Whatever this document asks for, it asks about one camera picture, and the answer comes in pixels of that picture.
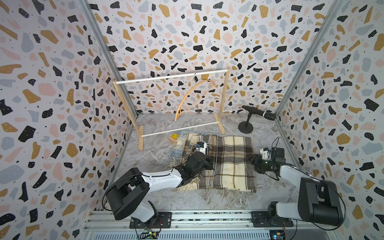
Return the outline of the light blue wire hanger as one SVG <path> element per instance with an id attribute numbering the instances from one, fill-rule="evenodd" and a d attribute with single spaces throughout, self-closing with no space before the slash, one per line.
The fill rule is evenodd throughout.
<path id="1" fill-rule="evenodd" d="M 209 155 L 209 150 L 213 148 L 210 144 L 212 136 L 216 137 L 216 142 L 215 142 L 216 147 L 214 148 L 214 149 L 216 149 L 216 154 L 214 156 Z M 208 148 L 207 148 L 207 155 L 205 155 L 205 156 L 206 156 L 206 161 L 208 161 L 208 163 L 209 163 L 209 167 L 207 168 L 207 170 L 209 171 L 208 186 L 209 186 L 209 188 L 212 188 L 214 186 L 214 177 L 216 174 L 217 163 L 218 163 L 219 135 L 218 134 L 217 135 L 211 135 L 211 137 L 208 138 L 208 142 L 206 142 L 206 143 L 208 145 Z"/>

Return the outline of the brown plaid fringed scarf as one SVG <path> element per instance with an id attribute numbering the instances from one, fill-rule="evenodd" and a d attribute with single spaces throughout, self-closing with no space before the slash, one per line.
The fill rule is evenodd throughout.
<path id="1" fill-rule="evenodd" d="M 184 164 L 187 157 L 192 154 L 196 148 L 193 140 L 199 140 L 195 133 L 181 135 L 187 137 L 183 145 L 172 145 L 169 157 L 172 158 L 168 163 L 167 169 L 175 167 L 178 164 Z M 205 142 L 208 142 L 209 136 L 203 136 Z M 212 136 L 210 144 L 213 147 L 209 150 L 209 155 L 216 154 L 216 137 Z M 255 192 L 257 190 L 256 172 L 253 165 L 248 163 L 248 158 L 253 155 L 251 138 L 242 136 L 219 136 L 219 155 L 216 174 L 214 177 L 214 186 L 209 188 L 209 171 L 205 170 L 202 174 L 192 180 L 191 183 L 182 190 L 200 190 L 200 189 L 220 189 L 236 190 L 240 192 Z"/>

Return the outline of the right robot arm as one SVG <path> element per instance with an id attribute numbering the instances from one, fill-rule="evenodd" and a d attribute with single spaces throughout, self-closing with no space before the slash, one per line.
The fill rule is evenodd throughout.
<path id="1" fill-rule="evenodd" d="M 299 192 L 295 203 L 271 202 L 261 213 L 260 224 L 271 227 L 291 227 L 292 220 L 339 228 L 346 218 L 346 205 L 331 181 L 319 180 L 286 162 L 282 148 L 263 148 L 248 158 L 254 170 L 261 175 L 274 173 L 275 181 L 290 182 Z"/>

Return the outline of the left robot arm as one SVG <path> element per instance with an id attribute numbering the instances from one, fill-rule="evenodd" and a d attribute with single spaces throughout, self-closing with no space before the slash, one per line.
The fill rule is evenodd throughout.
<path id="1" fill-rule="evenodd" d="M 213 169 L 213 157 L 196 152 L 189 155 L 184 164 L 168 171 L 146 173 L 132 168 L 106 190 L 105 196 L 115 220 L 131 217 L 147 227 L 154 227 L 161 217 L 152 202 L 143 203 L 148 194 L 183 187 L 203 171 Z"/>

